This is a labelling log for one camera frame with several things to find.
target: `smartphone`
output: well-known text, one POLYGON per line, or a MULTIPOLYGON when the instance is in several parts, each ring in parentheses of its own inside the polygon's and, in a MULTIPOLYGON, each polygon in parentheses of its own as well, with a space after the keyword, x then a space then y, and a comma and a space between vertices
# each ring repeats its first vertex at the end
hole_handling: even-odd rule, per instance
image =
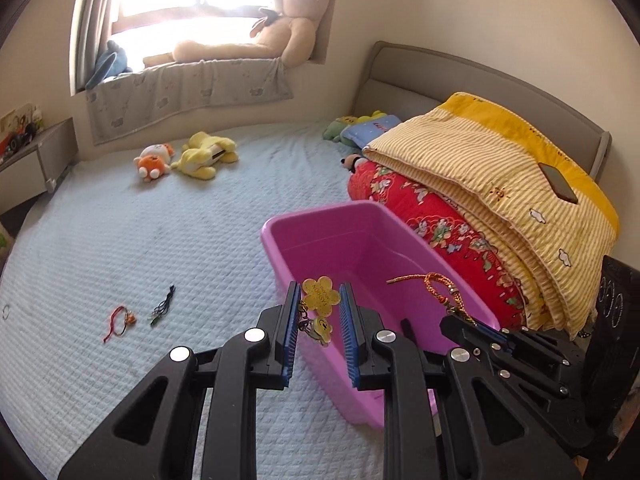
POLYGON ((542 162, 539 162, 538 166, 558 198, 571 202, 572 204, 578 203, 578 197, 575 195, 574 190, 571 189, 571 186, 569 186, 569 183, 564 179, 562 173, 558 171, 558 168, 543 164, 542 162))

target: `window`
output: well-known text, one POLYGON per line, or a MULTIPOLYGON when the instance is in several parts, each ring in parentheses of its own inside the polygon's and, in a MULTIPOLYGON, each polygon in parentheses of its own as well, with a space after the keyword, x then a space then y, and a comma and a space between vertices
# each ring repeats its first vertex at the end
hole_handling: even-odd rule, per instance
POLYGON ((249 31, 271 0, 113 0, 112 39, 133 70, 143 57, 171 52, 180 40, 249 42, 249 31))

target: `mattress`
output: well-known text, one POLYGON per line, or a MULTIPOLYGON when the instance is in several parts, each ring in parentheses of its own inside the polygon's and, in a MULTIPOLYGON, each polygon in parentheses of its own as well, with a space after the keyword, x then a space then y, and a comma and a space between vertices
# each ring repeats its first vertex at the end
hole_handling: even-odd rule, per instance
MULTIPOLYGON (((345 147, 321 140, 325 126, 227 130, 240 162, 209 182, 145 184, 138 152, 113 153, 73 167, 33 207, 0 282, 0 412, 47 479, 172 347, 220 346, 275 304, 264 222, 348 200, 345 147), (151 328, 171 284, 171 310, 151 328), (104 344, 120 304, 138 323, 104 344)), ((382 434, 350 426, 300 356, 290 388, 258 391, 256 433, 259 478, 382 477, 382 434)), ((201 458, 202 439, 194 478, 201 458)))

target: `metal bolt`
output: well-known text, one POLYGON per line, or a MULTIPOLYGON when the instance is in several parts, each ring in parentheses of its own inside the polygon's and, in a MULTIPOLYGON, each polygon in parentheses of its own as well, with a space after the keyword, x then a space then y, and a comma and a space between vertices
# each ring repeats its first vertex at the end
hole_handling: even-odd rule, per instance
POLYGON ((381 330, 376 334, 376 339, 381 343, 392 343, 396 340, 396 333, 391 330, 381 330))
POLYGON ((169 357, 171 361, 175 361, 177 363, 188 359, 191 351, 186 346, 177 346, 169 353, 169 357))
POLYGON ((454 348, 451 351, 451 358, 454 361, 458 361, 459 363, 465 363, 469 361, 470 357, 471 355, 469 355, 469 352, 467 352, 464 348, 454 348))
POLYGON ((261 328, 250 328, 244 333, 244 338, 251 343, 257 343, 262 341, 265 335, 264 330, 261 328))

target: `headboard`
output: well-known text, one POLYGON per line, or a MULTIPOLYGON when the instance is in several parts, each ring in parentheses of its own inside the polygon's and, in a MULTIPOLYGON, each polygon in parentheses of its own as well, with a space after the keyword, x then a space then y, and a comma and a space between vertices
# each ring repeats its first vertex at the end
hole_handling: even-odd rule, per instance
POLYGON ((520 115, 598 181, 609 155, 609 132, 539 88, 462 57, 377 42, 352 113, 382 110, 405 121, 427 113, 455 92, 478 95, 520 115))

